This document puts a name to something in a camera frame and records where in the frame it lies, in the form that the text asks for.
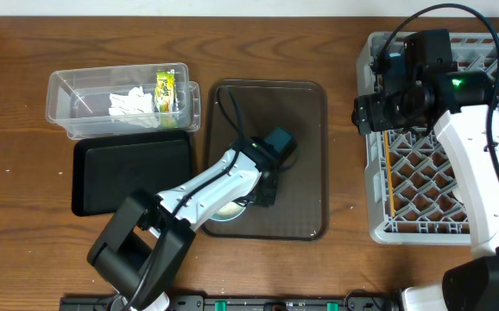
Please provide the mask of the wooden chopstick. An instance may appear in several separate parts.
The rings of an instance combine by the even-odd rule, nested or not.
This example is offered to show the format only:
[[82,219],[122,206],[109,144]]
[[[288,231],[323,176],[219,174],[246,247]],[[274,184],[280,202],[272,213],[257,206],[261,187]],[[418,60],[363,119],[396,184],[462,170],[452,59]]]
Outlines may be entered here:
[[394,201],[394,189],[392,181],[392,171],[390,164],[390,149],[389,149],[389,139],[388,132],[384,131],[384,148],[385,148],[385,162],[387,169],[387,180],[388,180],[388,203],[389,203],[389,214],[392,219],[395,218],[395,201]]

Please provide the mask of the light blue bowl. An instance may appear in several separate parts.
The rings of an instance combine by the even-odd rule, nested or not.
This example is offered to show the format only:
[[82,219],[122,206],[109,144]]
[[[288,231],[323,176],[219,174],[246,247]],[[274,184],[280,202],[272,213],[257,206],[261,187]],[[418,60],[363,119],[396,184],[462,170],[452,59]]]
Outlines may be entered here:
[[223,206],[219,210],[217,210],[211,217],[210,220],[217,222],[227,222],[231,221],[238,216],[240,216],[246,207],[236,202],[229,202],[227,205]]

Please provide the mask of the yellow green snack wrapper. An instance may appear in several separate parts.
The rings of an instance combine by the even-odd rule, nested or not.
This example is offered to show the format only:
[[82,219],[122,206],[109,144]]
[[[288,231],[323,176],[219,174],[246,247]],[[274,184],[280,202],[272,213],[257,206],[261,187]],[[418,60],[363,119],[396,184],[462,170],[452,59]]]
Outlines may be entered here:
[[156,74],[155,107],[158,112],[177,111],[175,101],[175,71],[158,72]]

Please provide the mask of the white napkin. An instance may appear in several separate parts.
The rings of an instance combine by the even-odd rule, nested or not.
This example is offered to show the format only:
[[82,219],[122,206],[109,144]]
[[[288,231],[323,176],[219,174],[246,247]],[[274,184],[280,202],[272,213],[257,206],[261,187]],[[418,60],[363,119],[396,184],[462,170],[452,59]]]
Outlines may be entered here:
[[143,128],[157,128],[160,121],[155,115],[153,97],[141,86],[132,88],[127,95],[111,93],[108,109],[113,121],[126,122]]

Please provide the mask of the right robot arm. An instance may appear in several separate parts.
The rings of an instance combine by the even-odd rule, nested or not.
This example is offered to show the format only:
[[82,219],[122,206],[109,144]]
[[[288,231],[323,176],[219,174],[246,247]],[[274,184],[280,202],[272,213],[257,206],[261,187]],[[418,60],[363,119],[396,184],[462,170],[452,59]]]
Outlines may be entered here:
[[402,290],[402,310],[499,310],[499,114],[484,72],[424,74],[386,95],[359,96],[351,120],[362,135],[431,125],[464,202],[472,260],[440,282]]

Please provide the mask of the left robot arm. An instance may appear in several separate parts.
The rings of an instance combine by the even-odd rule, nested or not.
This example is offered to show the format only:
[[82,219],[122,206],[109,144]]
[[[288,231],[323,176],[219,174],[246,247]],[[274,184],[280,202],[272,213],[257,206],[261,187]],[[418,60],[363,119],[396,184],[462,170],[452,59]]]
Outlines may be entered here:
[[184,184],[151,196],[132,194],[89,250],[87,261],[122,300],[124,310],[165,310],[167,289],[196,231],[231,202],[251,194],[283,162],[270,145],[228,149]]

